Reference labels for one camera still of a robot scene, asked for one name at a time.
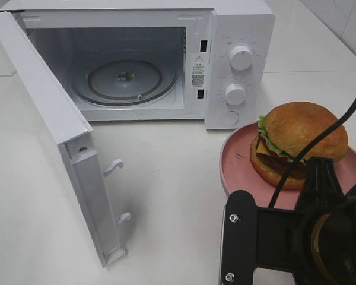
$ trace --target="lettuce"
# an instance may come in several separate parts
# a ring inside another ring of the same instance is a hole
[[[258,132],[260,133],[261,137],[263,137],[266,141],[266,146],[269,150],[277,153],[278,157],[286,157],[289,162],[292,162],[295,157],[291,156],[290,154],[284,152],[283,150],[279,149],[268,137],[268,133],[263,128],[263,122],[265,120],[265,116],[259,116],[259,120],[257,121],[257,125],[259,127]]]

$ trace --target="sesame-free bun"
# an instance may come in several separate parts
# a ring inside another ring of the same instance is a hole
[[[326,108],[311,102],[290,102],[272,109],[263,127],[269,139],[281,150],[295,157],[310,141],[337,120]],[[340,126],[316,144],[304,158],[313,156],[340,161],[348,149],[348,136]]]
[[[281,174],[274,171],[273,168],[262,162],[258,157],[256,152],[257,141],[259,137],[257,136],[250,145],[250,162],[255,169],[255,171],[268,183],[277,186],[279,180],[281,179]],[[304,183],[304,178],[297,179],[292,176],[287,177],[283,188],[285,189],[301,189]]]

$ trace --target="screw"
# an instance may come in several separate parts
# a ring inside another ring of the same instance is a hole
[[[233,282],[233,281],[235,281],[235,275],[233,273],[229,272],[225,275],[225,280],[227,282]]]
[[[87,147],[81,147],[78,152],[79,153],[85,153],[87,151]]]
[[[239,220],[239,217],[238,217],[237,214],[232,214],[232,215],[230,215],[230,221],[231,221],[232,223],[236,223],[238,220]]]

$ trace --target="microwave control panel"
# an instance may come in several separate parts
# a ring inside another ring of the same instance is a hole
[[[218,15],[206,101],[208,129],[233,129],[252,122],[273,25],[272,14]]]

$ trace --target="warning label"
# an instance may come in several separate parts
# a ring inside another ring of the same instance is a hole
[[[202,88],[205,85],[206,55],[192,53],[191,63],[192,87]]]

